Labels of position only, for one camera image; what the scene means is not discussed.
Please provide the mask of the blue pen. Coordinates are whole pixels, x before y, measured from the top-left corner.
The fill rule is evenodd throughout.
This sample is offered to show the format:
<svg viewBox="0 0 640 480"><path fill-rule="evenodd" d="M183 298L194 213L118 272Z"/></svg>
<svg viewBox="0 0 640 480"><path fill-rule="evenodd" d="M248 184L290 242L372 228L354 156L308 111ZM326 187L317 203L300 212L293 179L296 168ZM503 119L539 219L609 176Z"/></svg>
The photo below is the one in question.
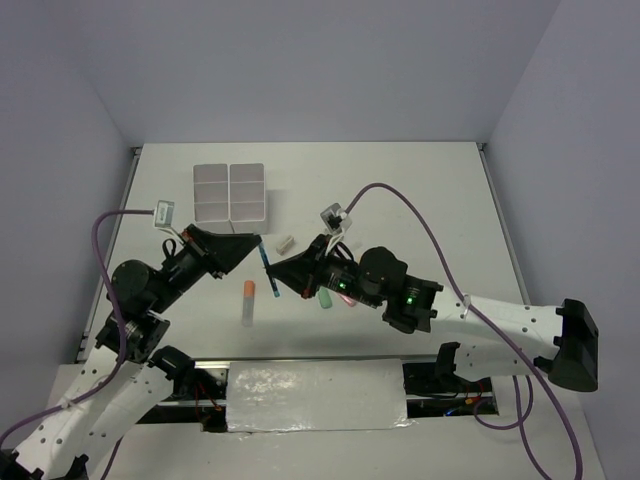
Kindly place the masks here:
<svg viewBox="0 0 640 480"><path fill-rule="evenodd" d="M274 298L279 298L281 296L280 290L275 278L270 273L270 262L263 242L259 244L258 249Z"/></svg>

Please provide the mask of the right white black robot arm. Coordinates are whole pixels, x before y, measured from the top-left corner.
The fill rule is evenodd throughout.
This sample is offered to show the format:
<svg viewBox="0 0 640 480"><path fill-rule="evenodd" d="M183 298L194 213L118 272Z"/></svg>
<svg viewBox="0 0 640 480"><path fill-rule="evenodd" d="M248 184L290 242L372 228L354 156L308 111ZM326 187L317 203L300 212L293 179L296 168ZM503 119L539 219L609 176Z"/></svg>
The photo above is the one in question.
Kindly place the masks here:
<svg viewBox="0 0 640 480"><path fill-rule="evenodd" d="M457 294L412 276L407 264L378 246L360 259L328 251L318 236L309 247L269 265L267 273L304 299L325 288L371 308L382 307L392 328L446 337L437 352L435 380L446 391L491 376L541 373L553 385L594 392L599 330L587 306L530 306Z"/></svg>

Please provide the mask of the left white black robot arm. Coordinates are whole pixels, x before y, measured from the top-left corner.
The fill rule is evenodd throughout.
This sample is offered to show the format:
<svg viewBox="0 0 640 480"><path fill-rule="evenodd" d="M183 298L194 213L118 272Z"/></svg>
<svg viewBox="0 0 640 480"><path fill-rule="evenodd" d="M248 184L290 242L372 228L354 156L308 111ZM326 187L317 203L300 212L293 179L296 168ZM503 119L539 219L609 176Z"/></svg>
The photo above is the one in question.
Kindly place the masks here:
<svg viewBox="0 0 640 480"><path fill-rule="evenodd" d="M202 277L220 279L261 242L255 234L218 235L188 226L162 245L160 269L121 263L108 299L118 307L96 336L80 373L31 435L1 453L4 479L86 479L126 432L159 402L189 396L204 372L172 346L161 315Z"/></svg>

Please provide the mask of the green highlighter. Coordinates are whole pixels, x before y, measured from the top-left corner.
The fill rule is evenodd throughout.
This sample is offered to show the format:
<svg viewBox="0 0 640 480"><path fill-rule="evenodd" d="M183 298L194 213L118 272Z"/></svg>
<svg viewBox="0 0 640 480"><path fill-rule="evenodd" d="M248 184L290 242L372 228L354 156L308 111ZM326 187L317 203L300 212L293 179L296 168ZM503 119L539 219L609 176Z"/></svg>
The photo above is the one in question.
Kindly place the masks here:
<svg viewBox="0 0 640 480"><path fill-rule="evenodd" d="M318 300L322 309L330 309L333 306L331 294L324 287L321 287L318 291Z"/></svg>

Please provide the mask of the orange capped glue stick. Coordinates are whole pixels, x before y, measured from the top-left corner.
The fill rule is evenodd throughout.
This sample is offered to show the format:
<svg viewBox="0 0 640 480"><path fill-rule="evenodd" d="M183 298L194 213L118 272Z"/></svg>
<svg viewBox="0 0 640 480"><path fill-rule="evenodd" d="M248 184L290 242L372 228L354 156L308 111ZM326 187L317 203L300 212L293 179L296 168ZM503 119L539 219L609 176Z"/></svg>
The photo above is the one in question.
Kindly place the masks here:
<svg viewBox="0 0 640 480"><path fill-rule="evenodd" d="M254 321L255 282L246 280L243 286L242 317L244 327L252 327Z"/></svg>

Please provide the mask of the pink highlighter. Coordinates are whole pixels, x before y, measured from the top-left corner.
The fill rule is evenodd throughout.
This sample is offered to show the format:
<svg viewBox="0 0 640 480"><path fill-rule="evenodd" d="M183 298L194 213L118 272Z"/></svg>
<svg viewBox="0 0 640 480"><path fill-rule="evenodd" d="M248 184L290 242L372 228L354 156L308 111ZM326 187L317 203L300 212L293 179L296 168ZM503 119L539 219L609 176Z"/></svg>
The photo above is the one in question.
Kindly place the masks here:
<svg viewBox="0 0 640 480"><path fill-rule="evenodd" d="M346 303L349 307L355 307L357 305L357 301L349 298L345 295L339 294L338 297L344 302Z"/></svg>

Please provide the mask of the right white compartment container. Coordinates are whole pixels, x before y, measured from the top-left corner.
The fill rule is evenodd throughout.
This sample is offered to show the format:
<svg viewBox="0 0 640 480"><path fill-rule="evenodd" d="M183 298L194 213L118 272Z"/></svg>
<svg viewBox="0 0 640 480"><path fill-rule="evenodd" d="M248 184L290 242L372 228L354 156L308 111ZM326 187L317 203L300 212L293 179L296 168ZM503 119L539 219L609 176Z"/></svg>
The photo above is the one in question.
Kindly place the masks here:
<svg viewBox="0 0 640 480"><path fill-rule="evenodd" d="M229 210L235 233L267 232L266 176L262 163L229 166Z"/></svg>

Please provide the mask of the silver foil covered panel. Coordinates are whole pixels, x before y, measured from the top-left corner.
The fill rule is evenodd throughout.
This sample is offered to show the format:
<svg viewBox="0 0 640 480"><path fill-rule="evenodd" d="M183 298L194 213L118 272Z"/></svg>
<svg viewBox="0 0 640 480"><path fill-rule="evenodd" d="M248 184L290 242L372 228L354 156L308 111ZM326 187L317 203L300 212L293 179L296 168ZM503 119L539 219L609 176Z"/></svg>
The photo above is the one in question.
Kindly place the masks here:
<svg viewBox="0 0 640 480"><path fill-rule="evenodd" d="M398 359L233 363L226 401L231 432L388 430L411 424Z"/></svg>

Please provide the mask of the left aluminium table rail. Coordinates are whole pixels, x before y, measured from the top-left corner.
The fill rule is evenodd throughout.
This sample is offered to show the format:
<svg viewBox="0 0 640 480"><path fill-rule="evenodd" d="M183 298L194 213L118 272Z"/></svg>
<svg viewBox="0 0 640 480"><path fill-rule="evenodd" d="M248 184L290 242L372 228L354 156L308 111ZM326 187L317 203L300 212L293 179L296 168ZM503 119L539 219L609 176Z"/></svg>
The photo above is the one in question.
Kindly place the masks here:
<svg viewBox="0 0 640 480"><path fill-rule="evenodd" d="M133 184L133 180L136 174L136 170L139 164L139 160L141 157L141 153L142 153L142 146L136 146L132 148L132 161L131 161L131 166L129 168L129 173L127 176L127 180L124 186L124 191L123 194L121 196L121 200L119 202L119 208L120 209L124 209L127 206L127 201L128 198L130 196L130 191L131 191L131 187ZM112 252L114 249L114 245L116 243L117 240L117 236L118 236L118 232L119 232L119 228L120 228L120 224L121 224L121 220L120 219L116 219L113 221L113 229L112 229L112 233L109 237L109 242L107 244L106 250L103 252L103 260L105 261L105 265L108 266L109 265L109 261L111 259L112 256ZM80 340L80 343L78 345L78 350L76 353L76 357L74 362L75 363L83 363L86 360L87 354L88 354L88 350L89 350L89 339L90 339L90 334L93 328L93 323L96 317L96 312L97 312L97 308L100 302L100 299L103 296L102 293L102 289L103 289L103 285L104 282L102 279L100 279L98 281L97 287L96 287L96 291L93 297L93 301L91 304L91 308L88 314L88 318L87 318L87 322L86 322L86 326L85 329L82 333L82 337Z"/></svg>

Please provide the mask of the aluminium table rail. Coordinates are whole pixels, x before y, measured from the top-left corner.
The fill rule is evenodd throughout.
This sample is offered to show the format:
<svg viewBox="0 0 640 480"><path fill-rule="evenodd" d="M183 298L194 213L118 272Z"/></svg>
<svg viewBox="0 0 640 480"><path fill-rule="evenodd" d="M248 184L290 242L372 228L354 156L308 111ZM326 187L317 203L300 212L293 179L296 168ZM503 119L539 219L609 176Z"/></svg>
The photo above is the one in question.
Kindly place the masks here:
<svg viewBox="0 0 640 480"><path fill-rule="evenodd" d="M518 257L514 248L514 244L512 241L512 237L510 235L509 232L509 228L507 226L506 223L506 218L504 215L504 211L500 202L500 198L494 183L494 180L492 178L491 172L490 172L490 168L489 168L489 164L488 164L488 160L486 157L486 144L485 143L480 143L478 142L476 144L478 153L479 153L479 157L483 166L483 170L484 170L484 174L486 177L486 181L489 187L489 190L491 192L491 196L493 199L493 203L496 209L496 213L498 216L498 220L500 223L500 227L501 227L501 231L502 231L502 235L503 238L505 240L505 244L506 244L506 248L509 254L509 258L510 258L510 262L512 265L512 269L516 278L516 282L519 288L519 292L520 292L520 296L521 299L524 301L525 304L529 304L531 302L531 298L524 280L524 276L518 261Z"/></svg>
<svg viewBox="0 0 640 480"><path fill-rule="evenodd" d="M131 166L129 168L129 173L127 176L127 180L124 186L124 191L123 194L121 196L121 200L119 202L119 208L120 209L124 209L127 206L127 201L128 198L130 196L130 191L131 191L131 187L133 184L133 180L136 174L136 170L139 164L139 160L141 157L141 153L142 153L142 146L136 146L132 148L132 161L131 161ZM120 219L116 219L113 221L113 229L112 229L112 233L109 237L109 242L107 244L106 250L103 252L103 260L105 261L105 265L108 266L109 265L109 261L111 259L112 256L112 252L114 249L114 245L116 243L117 240L117 236L118 236L118 232L119 232L119 228L120 228L120 224L121 224L121 220ZM100 299L103 296L102 293L102 289L103 289L103 285L104 282L102 279L100 279L98 281L97 287L96 287L96 291L93 297L93 301L91 304L91 308L88 314L88 318L87 318L87 322L86 322L86 326L85 329L82 333L82 337L80 340L80 343L78 345L78 350L76 353L76 357L74 362L75 363L83 363L86 360L87 354L88 354L88 350L89 350L89 339L90 339L90 334L93 328L93 323L96 317L96 312L97 312L97 308L100 302Z"/></svg>

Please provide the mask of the right aluminium table rail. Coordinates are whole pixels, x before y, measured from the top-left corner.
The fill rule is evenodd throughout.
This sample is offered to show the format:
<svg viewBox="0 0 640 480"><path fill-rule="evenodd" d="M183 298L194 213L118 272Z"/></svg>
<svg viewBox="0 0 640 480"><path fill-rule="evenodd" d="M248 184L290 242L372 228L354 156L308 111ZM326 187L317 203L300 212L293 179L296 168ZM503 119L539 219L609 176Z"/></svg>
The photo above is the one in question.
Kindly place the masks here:
<svg viewBox="0 0 640 480"><path fill-rule="evenodd" d="M491 192L491 196L493 199L493 203L496 209L496 213L498 216L498 220L500 223L500 227L501 227L501 231L502 231L502 235L503 238L505 240L505 244L506 244L506 248L509 254L509 258L510 258L510 262L512 265L512 269L516 278L516 282L519 288L519 292L520 292L520 296L521 299L524 301L525 304L529 304L531 302L531 298L524 280L524 276L518 261L518 257L514 248L514 244L512 241L512 237L510 235L509 232L509 228L507 226L506 223L506 218L504 215L504 211L500 202L500 198L494 183L494 180L492 178L491 172L490 172L490 168L489 168L489 164L488 164L488 160L486 157L486 144L485 143L480 143L478 142L476 144L478 153L479 153L479 157L483 166L483 170L484 170L484 174L486 177L486 181L489 187L489 190Z"/></svg>

